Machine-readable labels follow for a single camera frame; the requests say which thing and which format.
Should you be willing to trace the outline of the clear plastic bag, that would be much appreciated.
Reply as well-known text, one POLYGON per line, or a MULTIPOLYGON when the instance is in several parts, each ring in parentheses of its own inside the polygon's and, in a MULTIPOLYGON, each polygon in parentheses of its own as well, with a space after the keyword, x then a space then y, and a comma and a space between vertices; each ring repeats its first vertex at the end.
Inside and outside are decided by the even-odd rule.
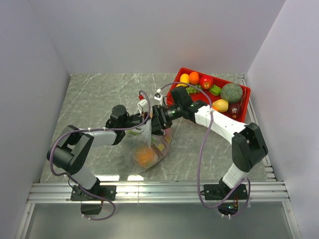
MULTIPOLYGON (((139 174, 151 168, 150 167, 148 169, 144 169, 140 167, 134 160, 134 153, 139 147, 148 146, 151 147, 157 154, 154 146, 153 136, 154 135, 152 134, 151 120, 148 120, 144 125, 138 128, 126 131, 126 135, 121 142, 121 147, 124 151, 124 157, 134 173, 139 174)), ((157 163, 159 163, 161 160, 162 159, 158 157, 157 163)))

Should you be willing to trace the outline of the orange fake pineapple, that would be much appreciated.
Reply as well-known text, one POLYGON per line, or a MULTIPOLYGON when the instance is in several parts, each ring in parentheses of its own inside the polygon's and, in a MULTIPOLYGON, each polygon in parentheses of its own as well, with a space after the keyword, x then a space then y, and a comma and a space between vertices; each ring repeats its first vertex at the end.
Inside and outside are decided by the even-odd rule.
POLYGON ((151 147, 141 146, 135 151, 134 160, 140 167, 148 169, 157 163, 158 156, 151 147))

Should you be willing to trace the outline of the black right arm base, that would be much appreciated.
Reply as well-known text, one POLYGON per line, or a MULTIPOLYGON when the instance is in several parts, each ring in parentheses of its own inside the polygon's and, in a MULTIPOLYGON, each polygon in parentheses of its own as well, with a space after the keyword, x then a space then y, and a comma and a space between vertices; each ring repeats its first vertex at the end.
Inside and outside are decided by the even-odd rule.
MULTIPOLYGON (((220 184, 205 184, 203 185, 203 190, 201 194, 204 196, 205 200, 207 201, 221 201, 228 195, 231 191, 227 186, 220 185, 220 184)), ((245 184, 240 184, 234 192, 230 196, 227 197, 227 200, 246 200, 248 199, 248 191, 246 189, 245 184)))

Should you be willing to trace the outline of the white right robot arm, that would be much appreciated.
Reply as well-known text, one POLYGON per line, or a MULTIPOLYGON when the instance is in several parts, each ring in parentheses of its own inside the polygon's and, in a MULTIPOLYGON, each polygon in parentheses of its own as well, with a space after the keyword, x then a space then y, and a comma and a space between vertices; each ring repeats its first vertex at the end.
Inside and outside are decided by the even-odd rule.
POLYGON ((220 180, 219 192, 225 199, 237 193, 237 186, 250 170, 264 159, 268 149, 259 126, 233 120, 202 100, 193 101, 183 86, 172 90, 174 104, 152 107, 152 132, 170 128, 173 120, 184 118, 205 126, 226 139, 232 146, 232 165, 220 180))

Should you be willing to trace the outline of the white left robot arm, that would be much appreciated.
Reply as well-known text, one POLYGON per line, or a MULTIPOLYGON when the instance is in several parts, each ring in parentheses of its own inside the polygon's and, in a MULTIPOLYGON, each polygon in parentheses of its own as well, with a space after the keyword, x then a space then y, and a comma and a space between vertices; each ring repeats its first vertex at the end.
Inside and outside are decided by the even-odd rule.
POLYGON ((66 175, 78 184, 88 200, 100 196, 100 180, 84 166, 90 148, 100 145, 117 145, 125 136, 125 131, 146 123, 151 108, 144 113, 128 114, 123 105, 112 108, 105 127, 99 129, 79 129, 67 126, 62 135, 47 152, 50 170, 55 176, 66 175))

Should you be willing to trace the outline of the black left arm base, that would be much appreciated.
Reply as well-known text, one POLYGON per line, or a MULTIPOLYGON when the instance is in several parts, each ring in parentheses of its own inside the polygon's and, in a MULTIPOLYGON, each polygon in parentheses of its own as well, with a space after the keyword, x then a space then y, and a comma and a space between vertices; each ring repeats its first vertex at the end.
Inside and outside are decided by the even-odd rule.
POLYGON ((70 201, 80 202, 80 211, 83 217, 93 221, 101 221, 110 218, 116 211, 114 200, 116 197, 115 185, 97 185, 93 186, 90 190, 86 190, 81 186, 74 185, 70 201), (110 214, 104 218, 97 218, 103 209, 103 206, 109 203, 112 206, 110 214))

